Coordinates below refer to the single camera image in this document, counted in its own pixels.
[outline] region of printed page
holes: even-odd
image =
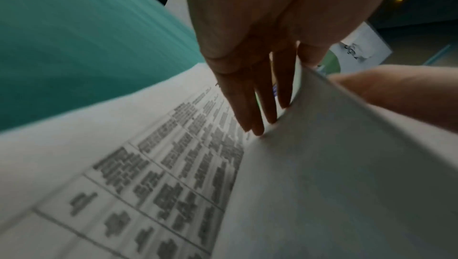
[[[206,65],[0,136],[3,258],[209,258],[251,134]]]
[[[304,71],[245,152],[213,257],[458,258],[456,167]]]

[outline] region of hand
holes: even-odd
[[[329,79],[369,104],[458,132],[458,68],[384,65]]]
[[[188,0],[200,50],[245,131],[277,119],[269,53],[282,108],[291,101],[296,54],[315,66],[329,47],[367,19],[382,0]]]

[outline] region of forearm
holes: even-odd
[[[369,104],[458,132],[458,68],[386,65],[335,80]]]

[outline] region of open book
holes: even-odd
[[[458,256],[455,168],[311,71],[261,138],[205,65],[4,133],[0,198],[6,259]]]

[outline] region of teal fabric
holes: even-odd
[[[202,62],[156,0],[0,0],[0,131],[132,93]]]

